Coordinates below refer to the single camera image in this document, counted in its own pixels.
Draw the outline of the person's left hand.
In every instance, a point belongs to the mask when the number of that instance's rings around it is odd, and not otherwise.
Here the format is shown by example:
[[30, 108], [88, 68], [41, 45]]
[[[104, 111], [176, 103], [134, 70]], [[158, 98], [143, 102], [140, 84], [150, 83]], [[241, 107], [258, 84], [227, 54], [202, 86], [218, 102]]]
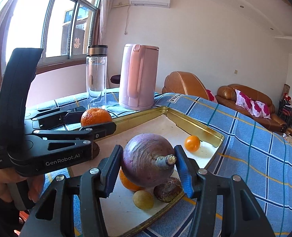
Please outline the person's left hand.
[[26, 178], [20, 176], [14, 168], [4, 168], [0, 170], [0, 198], [4, 202], [12, 202], [12, 196], [8, 189], [7, 184], [18, 183], [24, 180], [30, 180], [30, 190], [28, 191], [28, 198], [37, 203], [39, 197], [43, 191], [45, 176], [35, 176], [31, 178]]

